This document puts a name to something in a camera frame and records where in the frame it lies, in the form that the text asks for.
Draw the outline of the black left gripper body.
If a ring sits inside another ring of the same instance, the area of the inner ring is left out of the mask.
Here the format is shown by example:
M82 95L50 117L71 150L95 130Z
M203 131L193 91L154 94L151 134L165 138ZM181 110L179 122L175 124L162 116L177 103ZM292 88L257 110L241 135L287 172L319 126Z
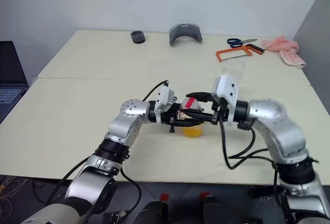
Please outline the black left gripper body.
M176 121L178 120L180 108L181 104L172 104L169 110L161 113L161 123L163 125L170 126L170 133L175 132Z

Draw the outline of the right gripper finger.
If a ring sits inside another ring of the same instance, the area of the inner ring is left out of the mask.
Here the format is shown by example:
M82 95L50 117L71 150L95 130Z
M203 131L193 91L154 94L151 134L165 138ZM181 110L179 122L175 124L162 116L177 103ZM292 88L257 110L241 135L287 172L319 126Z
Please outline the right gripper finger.
M187 94L186 97L194 98L199 102L213 102L212 94L207 92L193 92Z
M208 113L193 113L192 117L202 122L209 122L211 124L216 124L216 118L212 114Z

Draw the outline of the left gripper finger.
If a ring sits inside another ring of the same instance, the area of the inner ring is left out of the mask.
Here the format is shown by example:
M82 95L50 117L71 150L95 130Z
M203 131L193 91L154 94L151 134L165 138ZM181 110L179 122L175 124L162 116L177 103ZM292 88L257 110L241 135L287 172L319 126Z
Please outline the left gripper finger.
M204 113L200 109L181 109L180 114L184 115L184 117L198 117Z
M196 119L178 119L175 121L176 127L193 127L203 124L204 121Z

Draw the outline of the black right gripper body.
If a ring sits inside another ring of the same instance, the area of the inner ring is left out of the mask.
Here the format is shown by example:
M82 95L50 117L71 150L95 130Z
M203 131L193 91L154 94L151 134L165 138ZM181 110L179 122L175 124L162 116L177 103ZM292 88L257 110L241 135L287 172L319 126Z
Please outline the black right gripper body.
M212 103L211 109L213 111L211 123L217 125L219 122L226 122L228 120L229 109L228 102L224 98Z

